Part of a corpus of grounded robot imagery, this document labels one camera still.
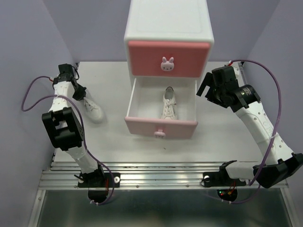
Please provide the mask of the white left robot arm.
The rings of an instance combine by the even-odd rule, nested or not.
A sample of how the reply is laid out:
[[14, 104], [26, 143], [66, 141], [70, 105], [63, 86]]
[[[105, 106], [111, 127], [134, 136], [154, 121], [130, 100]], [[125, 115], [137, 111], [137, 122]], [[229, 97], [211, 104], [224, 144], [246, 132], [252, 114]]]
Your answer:
[[87, 88], [77, 82], [72, 65], [61, 64], [58, 68], [59, 75], [53, 80], [55, 97], [49, 112], [42, 114], [43, 124], [52, 145], [68, 153], [83, 174], [90, 174], [89, 181], [94, 186], [101, 186], [105, 182], [105, 174], [97, 170], [97, 161], [85, 148], [84, 129], [69, 100], [79, 101], [94, 123], [101, 123], [105, 114], [89, 95]]

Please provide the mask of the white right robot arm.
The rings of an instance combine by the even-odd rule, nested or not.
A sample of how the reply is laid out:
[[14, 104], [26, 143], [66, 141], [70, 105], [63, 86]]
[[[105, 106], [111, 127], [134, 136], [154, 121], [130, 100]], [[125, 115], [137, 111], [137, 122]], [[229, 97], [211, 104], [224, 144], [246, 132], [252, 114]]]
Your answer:
[[201, 96], [206, 87], [209, 87], [206, 99], [231, 108], [245, 124], [266, 160], [263, 166], [258, 161], [225, 162], [217, 172], [203, 173], [203, 187], [245, 186], [247, 180], [256, 179], [268, 189], [292, 176], [303, 165], [303, 155], [296, 154], [284, 143], [268, 119], [256, 90], [251, 85], [239, 86], [232, 66], [206, 73], [197, 96]]

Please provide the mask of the pink bunny knob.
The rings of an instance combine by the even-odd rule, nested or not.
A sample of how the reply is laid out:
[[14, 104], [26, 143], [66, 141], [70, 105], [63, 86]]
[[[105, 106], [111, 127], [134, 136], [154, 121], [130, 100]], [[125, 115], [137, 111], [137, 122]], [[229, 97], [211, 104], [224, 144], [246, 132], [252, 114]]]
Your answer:
[[158, 129], [157, 131], [154, 132], [154, 137], [163, 139], [166, 137], [166, 134], [162, 129]]
[[174, 69], [174, 58], [170, 57], [168, 60], [166, 57], [162, 57], [160, 67], [163, 71], [172, 71]]

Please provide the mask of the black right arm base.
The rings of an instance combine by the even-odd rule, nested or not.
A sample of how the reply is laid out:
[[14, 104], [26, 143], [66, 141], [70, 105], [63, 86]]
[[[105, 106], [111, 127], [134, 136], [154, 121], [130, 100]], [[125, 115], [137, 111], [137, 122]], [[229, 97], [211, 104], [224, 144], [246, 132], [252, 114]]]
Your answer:
[[222, 201], [235, 202], [238, 197], [237, 187], [246, 186], [245, 181], [231, 179], [226, 172], [204, 172], [200, 185], [205, 188], [222, 187], [217, 190], [217, 195]]

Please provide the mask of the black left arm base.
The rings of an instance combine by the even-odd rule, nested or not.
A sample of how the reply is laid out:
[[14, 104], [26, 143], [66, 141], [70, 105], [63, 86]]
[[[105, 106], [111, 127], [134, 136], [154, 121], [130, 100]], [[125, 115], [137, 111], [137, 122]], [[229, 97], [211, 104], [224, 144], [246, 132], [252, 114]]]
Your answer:
[[104, 173], [102, 176], [94, 176], [90, 179], [80, 175], [74, 175], [78, 179], [78, 188], [88, 189], [88, 199], [91, 204], [100, 206], [109, 203], [114, 194], [114, 189], [120, 187], [121, 174]]

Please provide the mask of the white sneaker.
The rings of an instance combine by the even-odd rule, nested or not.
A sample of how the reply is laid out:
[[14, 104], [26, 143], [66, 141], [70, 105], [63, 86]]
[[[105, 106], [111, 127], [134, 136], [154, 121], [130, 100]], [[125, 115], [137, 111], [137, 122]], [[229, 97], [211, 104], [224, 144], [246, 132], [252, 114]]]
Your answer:
[[161, 114], [161, 119], [164, 120], [176, 120], [177, 103], [176, 103], [176, 95], [174, 89], [172, 87], [167, 87], [163, 94], [163, 110]]
[[87, 89], [82, 102], [87, 117], [95, 124], [102, 123], [105, 116], [104, 112]]

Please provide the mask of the dark pink drawer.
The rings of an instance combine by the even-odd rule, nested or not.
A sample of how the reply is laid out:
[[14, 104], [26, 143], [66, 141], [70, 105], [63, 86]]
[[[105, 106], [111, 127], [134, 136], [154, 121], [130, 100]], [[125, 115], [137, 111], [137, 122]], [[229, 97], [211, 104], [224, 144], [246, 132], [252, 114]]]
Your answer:
[[199, 78], [211, 48], [209, 43], [129, 41], [134, 76]]

